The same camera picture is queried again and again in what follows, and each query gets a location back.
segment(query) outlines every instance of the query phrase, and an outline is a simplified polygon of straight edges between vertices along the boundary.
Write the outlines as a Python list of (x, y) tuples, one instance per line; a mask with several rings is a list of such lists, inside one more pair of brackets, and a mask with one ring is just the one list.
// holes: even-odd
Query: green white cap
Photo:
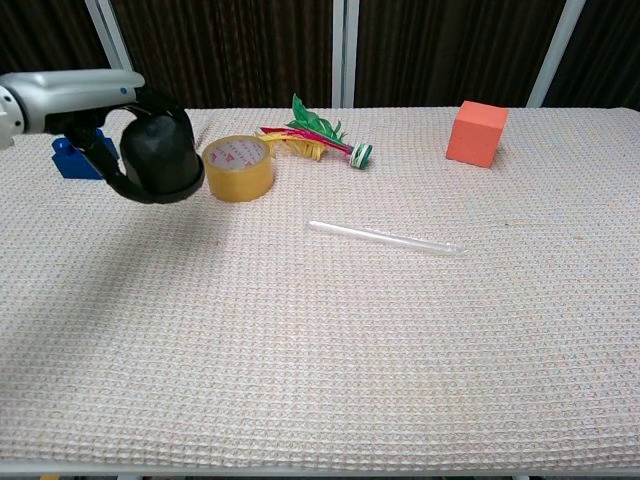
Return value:
[(353, 147), (351, 157), (349, 157), (349, 165), (360, 170), (366, 168), (369, 163), (371, 150), (373, 150), (373, 147), (368, 143), (357, 143), (356, 146)]

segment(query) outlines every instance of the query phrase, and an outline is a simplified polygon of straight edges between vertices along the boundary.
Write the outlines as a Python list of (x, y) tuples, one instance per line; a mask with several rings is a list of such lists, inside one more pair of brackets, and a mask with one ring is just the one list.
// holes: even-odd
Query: tape label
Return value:
[(220, 170), (239, 170), (255, 165), (266, 154), (267, 146), (262, 142), (237, 140), (216, 145), (206, 161)]

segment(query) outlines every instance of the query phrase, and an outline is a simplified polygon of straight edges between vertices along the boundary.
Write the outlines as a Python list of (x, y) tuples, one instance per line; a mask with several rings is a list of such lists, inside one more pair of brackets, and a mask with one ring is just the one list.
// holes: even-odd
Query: white pole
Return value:
[(584, 7), (585, 0), (567, 0), (556, 25), (556, 31), (553, 34), (547, 55), (544, 57), (540, 71), (538, 72), (538, 78), (536, 83), (531, 89), (529, 100), (527, 101), (527, 107), (540, 107), (544, 102), (544, 97), (547, 96), (549, 86), (553, 81), (553, 77), (556, 75), (560, 60), (564, 55), (564, 51), (567, 48), (569, 39), (573, 29), (580, 18), (582, 8)]
[(342, 106), (353, 108), (356, 90), (356, 54), (358, 51), (358, 14), (360, 0), (347, 0), (345, 28), (344, 86)]
[(110, 0), (84, 0), (111, 68), (133, 70)]
[(342, 107), (345, 0), (333, 0), (333, 53), (331, 57), (331, 107)]

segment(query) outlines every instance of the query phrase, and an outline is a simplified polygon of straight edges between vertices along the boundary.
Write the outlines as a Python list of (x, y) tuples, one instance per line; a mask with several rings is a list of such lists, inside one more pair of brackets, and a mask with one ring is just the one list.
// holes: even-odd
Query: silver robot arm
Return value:
[(11, 137), (47, 131), (47, 116), (131, 104), (144, 77), (127, 70), (68, 70), (0, 76), (0, 149)]
[[(96, 129), (110, 111), (137, 118), (120, 151), (126, 173)], [(0, 76), (0, 149), (15, 135), (65, 135), (120, 195), (141, 203), (172, 203), (202, 185), (204, 167), (189, 117), (172, 98), (127, 70), (69, 70)]]

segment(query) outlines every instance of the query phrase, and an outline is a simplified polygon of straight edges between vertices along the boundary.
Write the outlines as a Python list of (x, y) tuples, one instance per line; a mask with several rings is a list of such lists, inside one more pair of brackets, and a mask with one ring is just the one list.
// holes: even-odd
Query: green leaf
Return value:
[(338, 122), (336, 128), (334, 129), (331, 126), (331, 122), (324, 118), (320, 118), (316, 113), (307, 110), (302, 103), (302, 100), (300, 100), (300, 98), (298, 98), (295, 93), (293, 94), (291, 109), (293, 110), (293, 116), (295, 120), (289, 122), (287, 124), (288, 127), (310, 130), (319, 135), (322, 135), (323, 137), (326, 137), (333, 142), (342, 143), (341, 140), (344, 136), (344, 133), (338, 136), (338, 131), (340, 131), (341, 127), (340, 122)]

